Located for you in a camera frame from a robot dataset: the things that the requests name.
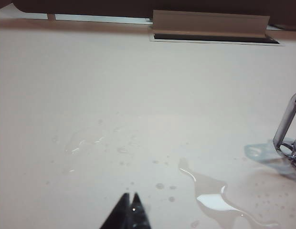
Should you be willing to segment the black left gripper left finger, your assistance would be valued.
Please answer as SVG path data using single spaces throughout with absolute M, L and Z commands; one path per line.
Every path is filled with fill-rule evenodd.
M 124 193 L 100 229 L 127 229 L 129 227 L 129 206 L 129 193 Z

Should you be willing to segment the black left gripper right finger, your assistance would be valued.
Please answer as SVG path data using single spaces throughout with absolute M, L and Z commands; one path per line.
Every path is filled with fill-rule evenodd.
M 147 213 L 138 193 L 134 194 L 128 207 L 126 229 L 151 229 Z

